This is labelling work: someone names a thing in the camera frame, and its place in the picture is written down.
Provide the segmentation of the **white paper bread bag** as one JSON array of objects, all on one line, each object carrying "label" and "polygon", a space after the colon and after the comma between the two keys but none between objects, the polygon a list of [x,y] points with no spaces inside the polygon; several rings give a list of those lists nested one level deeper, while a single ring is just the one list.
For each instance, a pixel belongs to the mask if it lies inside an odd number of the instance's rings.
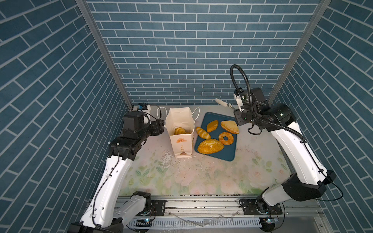
[{"label": "white paper bread bag", "polygon": [[161,108],[164,108],[167,113],[165,127],[175,158],[192,158],[195,122],[199,117],[200,107],[197,107],[194,111],[189,107]]}]

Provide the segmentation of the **large twisted ring bread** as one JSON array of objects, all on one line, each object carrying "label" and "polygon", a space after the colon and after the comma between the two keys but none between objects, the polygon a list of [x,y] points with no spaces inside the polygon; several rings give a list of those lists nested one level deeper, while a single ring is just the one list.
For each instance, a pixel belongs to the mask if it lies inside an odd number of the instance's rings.
[{"label": "large twisted ring bread", "polygon": [[178,127],[174,131],[175,135],[187,134],[186,130],[182,127]]}]

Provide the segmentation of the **metal tongs white tips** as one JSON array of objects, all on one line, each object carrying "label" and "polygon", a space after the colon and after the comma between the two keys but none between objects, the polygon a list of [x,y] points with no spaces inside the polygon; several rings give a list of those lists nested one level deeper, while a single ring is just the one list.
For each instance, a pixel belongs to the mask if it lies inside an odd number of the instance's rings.
[{"label": "metal tongs white tips", "polygon": [[221,106],[229,107],[229,108],[232,109],[233,111],[236,110],[236,108],[234,108],[234,107],[232,106],[232,104],[227,103],[227,102],[224,102],[224,101],[222,101],[222,100],[220,100],[220,99],[218,99],[218,98],[215,99],[215,102],[218,103],[218,104],[221,105]]}]

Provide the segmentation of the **orange oval bread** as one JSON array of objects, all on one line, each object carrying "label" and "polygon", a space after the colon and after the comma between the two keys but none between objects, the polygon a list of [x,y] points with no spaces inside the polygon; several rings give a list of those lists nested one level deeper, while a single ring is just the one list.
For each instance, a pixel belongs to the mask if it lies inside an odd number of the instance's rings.
[{"label": "orange oval bread", "polygon": [[214,121],[210,122],[207,125],[207,132],[210,133],[210,132],[216,130],[217,127],[218,127],[218,125],[219,125],[219,121],[218,120],[214,120]]}]

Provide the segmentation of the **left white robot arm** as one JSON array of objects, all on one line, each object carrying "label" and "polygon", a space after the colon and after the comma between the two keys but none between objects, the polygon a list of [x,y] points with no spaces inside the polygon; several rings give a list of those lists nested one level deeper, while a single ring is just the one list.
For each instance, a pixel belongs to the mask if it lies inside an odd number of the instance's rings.
[{"label": "left white robot arm", "polygon": [[149,114],[127,113],[120,135],[109,144],[103,176],[91,203],[79,222],[72,223],[69,233],[121,233],[136,215],[152,210],[151,195],[136,191],[118,211],[115,204],[124,178],[136,155],[150,136],[164,133],[164,120],[144,123]]}]

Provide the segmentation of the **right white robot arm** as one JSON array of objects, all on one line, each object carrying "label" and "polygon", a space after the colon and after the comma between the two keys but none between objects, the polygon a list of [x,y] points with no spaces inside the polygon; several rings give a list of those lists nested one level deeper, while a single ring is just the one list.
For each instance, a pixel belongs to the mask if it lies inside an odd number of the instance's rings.
[{"label": "right white robot arm", "polygon": [[265,189],[256,198],[258,212],[266,214],[277,204],[289,199],[303,202],[320,198],[326,186],[335,180],[335,172],[327,170],[318,160],[287,105],[266,107],[261,112],[261,120],[254,118],[254,111],[248,105],[236,109],[234,115],[240,126],[251,123],[270,132],[295,169],[282,184]]}]

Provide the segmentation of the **triangular toast bread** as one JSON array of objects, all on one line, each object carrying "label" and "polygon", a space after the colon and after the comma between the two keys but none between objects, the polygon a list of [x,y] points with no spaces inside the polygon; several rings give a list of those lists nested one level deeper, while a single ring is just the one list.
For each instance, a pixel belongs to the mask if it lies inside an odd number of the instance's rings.
[{"label": "triangular toast bread", "polygon": [[238,135],[240,133],[239,127],[234,120],[225,120],[220,122],[221,127],[231,134]]}]

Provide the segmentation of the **striped long bread roll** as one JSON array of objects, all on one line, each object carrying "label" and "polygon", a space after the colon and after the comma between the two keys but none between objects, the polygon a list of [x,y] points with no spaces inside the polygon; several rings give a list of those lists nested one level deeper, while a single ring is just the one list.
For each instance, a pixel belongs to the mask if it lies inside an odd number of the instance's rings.
[{"label": "striped long bread roll", "polygon": [[196,132],[197,132],[198,136],[202,139],[210,139],[211,138],[210,134],[201,127],[196,127]]}]

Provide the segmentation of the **dark teal tray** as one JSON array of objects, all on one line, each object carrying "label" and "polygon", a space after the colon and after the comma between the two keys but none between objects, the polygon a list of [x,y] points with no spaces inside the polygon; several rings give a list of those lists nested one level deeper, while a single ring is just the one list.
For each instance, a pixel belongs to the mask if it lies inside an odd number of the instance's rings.
[{"label": "dark teal tray", "polygon": [[[213,112],[207,112],[205,114],[204,118],[203,118],[202,123],[201,123],[201,128],[206,130],[207,125],[214,120],[217,120],[219,122],[218,127],[217,127],[216,130],[210,132],[209,134],[212,137],[212,139],[216,139],[216,140],[218,140],[218,137],[221,133],[225,132],[225,130],[220,125],[221,121],[233,120],[233,121],[237,122],[233,116],[226,116],[226,115],[217,114],[217,113],[213,113]],[[223,150],[221,150],[217,153],[213,153],[213,154],[209,154],[209,155],[207,154],[207,155],[211,156],[211,157],[214,157],[214,158],[221,159],[221,160],[225,160],[225,161],[228,161],[228,162],[233,161],[234,158],[235,158],[235,153],[236,153],[236,145],[237,145],[237,136],[238,135],[232,134],[232,136],[234,138],[233,144],[225,145]]]}]

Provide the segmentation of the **large seeded oval loaf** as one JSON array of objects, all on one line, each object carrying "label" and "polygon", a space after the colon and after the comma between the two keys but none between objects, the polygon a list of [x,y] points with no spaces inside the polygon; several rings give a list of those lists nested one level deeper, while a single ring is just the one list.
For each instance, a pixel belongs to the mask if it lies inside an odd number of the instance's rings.
[{"label": "large seeded oval loaf", "polygon": [[213,154],[220,152],[224,149],[224,144],[216,139],[206,139],[201,142],[197,148],[197,151],[201,154]]}]

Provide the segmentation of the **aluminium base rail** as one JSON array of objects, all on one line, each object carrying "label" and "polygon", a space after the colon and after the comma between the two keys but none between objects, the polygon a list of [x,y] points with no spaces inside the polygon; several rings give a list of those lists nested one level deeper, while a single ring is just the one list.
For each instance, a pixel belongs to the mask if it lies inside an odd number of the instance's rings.
[{"label": "aluminium base rail", "polygon": [[286,201],[262,214],[255,197],[154,196],[95,198],[70,233],[330,233],[316,201]]}]

